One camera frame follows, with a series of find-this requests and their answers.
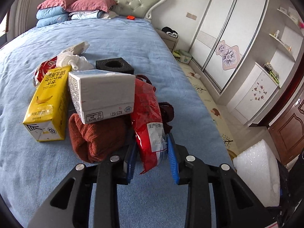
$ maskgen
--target bed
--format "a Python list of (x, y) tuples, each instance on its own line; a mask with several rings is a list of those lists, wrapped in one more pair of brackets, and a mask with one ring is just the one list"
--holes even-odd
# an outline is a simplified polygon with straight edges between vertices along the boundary
[[(123, 57), (135, 74), (149, 77), (158, 101), (174, 107), (170, 125), (177, 144), (206, 164), (232, 166), (208, 110), (149, 22), (152, 9), (165, 0), (117, 1), (113, 8), (121, 15), (117, 18), (33, 28), (0, 50), (0, 194), (24, 227), (66, 174), (83, 163), (72, 151), (68, 130), (64, 141), (36, 142), (22, 124), (35, 92), (32, 79), (37, 65), (81, 41), (90, 43), (83, 56), (91, 64)], [(127, 20), (129, 14), (136, 20)], [(71, 103), (69, 116), (73, 112)], [(131, 184), (118, 186), (121, 227), (184, 227), (187, 186), (174, 184), (168, 160), (144, 175), (139, 175), (141, 171), (137, 162)], [(215, 224), (213, 205), (212, 215)]]

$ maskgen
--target product label on bag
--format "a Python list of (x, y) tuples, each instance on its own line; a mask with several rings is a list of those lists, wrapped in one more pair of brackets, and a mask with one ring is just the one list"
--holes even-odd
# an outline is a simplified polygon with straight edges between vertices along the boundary
[(151, 151), (156, 152), (158, 164), (167, 158), (167, 141), (161, 122), (147, 123)]

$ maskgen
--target wall shelf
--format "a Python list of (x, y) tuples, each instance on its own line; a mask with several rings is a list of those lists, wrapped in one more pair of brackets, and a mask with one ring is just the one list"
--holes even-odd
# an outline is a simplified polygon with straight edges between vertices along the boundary
[(273, 39), (275, 39), (277, 41), (277, 48), (279, 50), (281, 50), (283, 53), (285, 53), (293, 62), (295, 62), (295, 58), (293, 57), (293, 55), (291, 54), (291, 52), (286, 48), (286, 46), (284, 45), (283, 42), (281, 42), (280, 40), (278, 40), (276, 37), (274, 37), (272, 34), (269, 34)]
[(300, 27), (291, 19), (291, 17), (288, 14), (284, 13), (282, 10), (280, 10), (280, 9), (277, 9), (277, 10), (283, 14), (283, 19), (284, 19), (285, 25), (303, 37), (303, 33), (302, 33)]

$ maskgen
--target black foam block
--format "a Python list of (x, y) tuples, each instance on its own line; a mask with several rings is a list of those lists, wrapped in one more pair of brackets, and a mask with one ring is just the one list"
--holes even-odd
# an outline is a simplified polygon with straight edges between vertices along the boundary
[(122, 57), (96, 61), (96, 69), (118, 72), (124, 74), (134, 74), (134, 68)]

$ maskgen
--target wooden door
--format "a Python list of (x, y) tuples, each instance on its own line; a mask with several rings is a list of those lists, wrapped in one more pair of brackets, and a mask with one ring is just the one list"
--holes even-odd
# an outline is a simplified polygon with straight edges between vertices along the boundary
[(269, 132), (276, 145), (282, 164), (286, 165), (304, 147), (304, 86), (300, 95), (284, 113), (271, 125)]

